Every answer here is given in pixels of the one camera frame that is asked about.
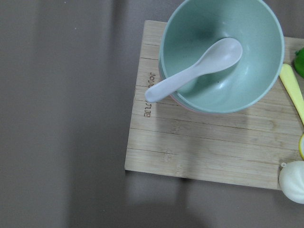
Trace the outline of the lemon slice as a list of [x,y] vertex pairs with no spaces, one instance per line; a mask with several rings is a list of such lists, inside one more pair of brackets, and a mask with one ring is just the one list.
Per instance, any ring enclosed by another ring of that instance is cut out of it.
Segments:
[[302,136],[300,137],[298,148],[300,156],[304,160],[304,134],[302,134]]

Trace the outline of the green lime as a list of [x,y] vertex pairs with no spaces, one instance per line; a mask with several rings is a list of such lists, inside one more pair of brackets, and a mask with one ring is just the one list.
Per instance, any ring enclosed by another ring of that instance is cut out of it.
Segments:
[[304,77],[304,48],[295,52],[294,67],[296,72]]

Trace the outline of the yellow plastic knife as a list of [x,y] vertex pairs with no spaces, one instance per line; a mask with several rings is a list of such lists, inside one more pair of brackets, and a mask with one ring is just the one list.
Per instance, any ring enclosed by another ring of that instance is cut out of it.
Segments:
[[292,67],[289,64],[283,64],[279,77],[304,123],[304,99]]

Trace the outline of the bamboo cutting board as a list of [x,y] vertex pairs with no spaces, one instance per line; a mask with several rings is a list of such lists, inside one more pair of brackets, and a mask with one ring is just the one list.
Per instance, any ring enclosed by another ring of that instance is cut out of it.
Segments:
[[160,80],[159,47],[166,24],[144,23],[125,169],[279,189],[282,163],[301,160],[302,121],[282,82],[253,106],[231,114],[199,114],[144,92]]

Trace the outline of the white bun toy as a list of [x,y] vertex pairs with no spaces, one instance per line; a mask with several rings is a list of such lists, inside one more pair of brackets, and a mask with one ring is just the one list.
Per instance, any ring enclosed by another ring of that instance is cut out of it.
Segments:
[[304,203],[304,162],[281,163],[279,185],[282,192],[291,201]]

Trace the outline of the white spoon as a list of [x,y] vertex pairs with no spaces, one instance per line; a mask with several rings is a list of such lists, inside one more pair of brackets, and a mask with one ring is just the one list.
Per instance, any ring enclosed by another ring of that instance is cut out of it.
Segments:
[[192,66],[162,80],[145,92],[149,103],[158,102],[171,95],[191,80],[234,66],[242,57],[243,48],[235,38],[223,38],[212,46]]

